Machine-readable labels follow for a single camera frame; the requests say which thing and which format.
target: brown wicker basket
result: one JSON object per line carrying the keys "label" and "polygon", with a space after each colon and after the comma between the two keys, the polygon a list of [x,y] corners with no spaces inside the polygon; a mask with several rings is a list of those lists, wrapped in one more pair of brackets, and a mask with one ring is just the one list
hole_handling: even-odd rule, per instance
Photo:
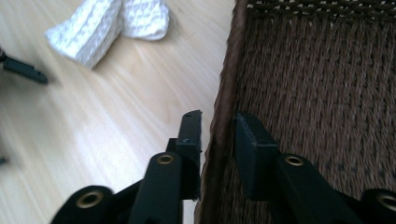
{"label": "brown wicker basket", "polygon": [[396,6],[374,0],[237,0],[195,223],[271,223],[245,200],[233,116],[257,116],[282,152],[359,198],[396,190]]}

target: black plastic part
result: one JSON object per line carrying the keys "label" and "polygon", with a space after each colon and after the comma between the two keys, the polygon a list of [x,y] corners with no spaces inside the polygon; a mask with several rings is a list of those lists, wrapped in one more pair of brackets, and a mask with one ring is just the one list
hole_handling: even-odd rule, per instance
{"label": "black plastic part", "polygon": [[107,224],[115,223],[109,214],[111,189],[89,186],[73,194],[52,220],[52,224]]}
{"label": "black plastic part", "polygon": [[22,63],[9,57],[6,57],[4,59],[4,69],[15,72],[39,83],[48,84],[49,82],[47,77],[39,71],[35,70],[32,65]]}
{"label": "black plastic part", "polygon": [[369,189],[361,197],[364,210],[370,215],[368,223],[396,223],[396,193],[386,189]]}
{"label": "black plastic part", "polygon": [[298,223],[281,189],[275,190],[275,195],[270,202],[270,213],[274,224]]}
{"label": "black plastic part", "polygon": [[176,140],[175,152],[183,160],[183,188],[181,191],[183,200],[195,200],[200,196],[201,116],[202,112],[200,110],[185,114]]}
{"label": "black plastic part", "polygon": [[129,224],[181,223],[181,158],[164,152],[151,158]]}
{"label": "black plastic part", "polygon": [[274,196],[277,142],[262,123],[248,113],[237,113],[235,157],[246,197],[270,201]]}
{"label": "black plastic part", "polygon": [[297,223],[362,223],[307,159],[293,154],[279,156],[276,179]]}
{"label": "black plastic part", "polygon": [[110,214],[117,216],[117,224],[128,223],[129,215],[131,215],[131,209],[134,206],[134,200],[136,199],[141,183],[142,181],[140,180],[113,196],[112,211]]}

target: metal grommet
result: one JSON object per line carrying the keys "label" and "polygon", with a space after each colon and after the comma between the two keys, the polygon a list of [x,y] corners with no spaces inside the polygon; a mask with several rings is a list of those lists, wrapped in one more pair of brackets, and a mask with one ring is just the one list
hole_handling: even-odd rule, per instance
{"label": "metal grommet", "polygon": [[159,157],[157,159],[157,162],[159,164],[162,164],[162,165],[167,165],[169,163],[172,163],[173,160],[174,160],[173,156],[171,156],[171,155],[163,155],[163,156],[161,156],[161,157]]}
{"label": "metal grommet", "polygon": [[396,212],[396,198],[387,194],[379,194],[376,199],[382,204],[382,206]]}
{"label": "metal grommet", "polygon": [[288,156],[287,158],[285,158],[285,161],[293,166],[302,166],[304,164],[303,160],[294,156]]}
{"label": "metal grommet", "polygon": [[76,202],[76,205],[79,208],[90,208],[96,206],[102,200],[103,200],[103,193],[99,190],[94,190],[79,197],[79,199]]}

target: white knitted fabric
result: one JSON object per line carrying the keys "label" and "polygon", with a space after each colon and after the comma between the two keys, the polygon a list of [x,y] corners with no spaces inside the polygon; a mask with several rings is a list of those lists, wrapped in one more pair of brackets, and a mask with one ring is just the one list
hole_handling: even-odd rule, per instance
{"label": "white knitted fabric", "polygon": [[120,34],[122,0],[86,0],[72,18],[46,32],[60,54],[93,68]]}
{"label": "white knitted fabric", "polygon": [[158,40],[166,35],[169,9],[163,0],[124,0],[122,35],[145,40]]}
{"label": "white knitted fabric", "polygon": [[158,40],[168,23],[163,0],[86,0],[70,20],[49,29],[46,38],[61,55],[93,68],[121,32]]}

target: black clip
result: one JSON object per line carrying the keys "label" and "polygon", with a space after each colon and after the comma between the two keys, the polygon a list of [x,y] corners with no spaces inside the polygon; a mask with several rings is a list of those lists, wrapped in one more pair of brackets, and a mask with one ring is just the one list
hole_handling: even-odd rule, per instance
{"label": "black clip", "polygon": [[0,48],[0,63],[4,63],[3,68],[8,71],[15,72],[23,77],[30,78],[39,83],[43,83],[43,84],[49,83],[48,78],[41,72],[35,70],[34,66],[27,63],[22,63],[18,60],[8,57],[1,48]]}

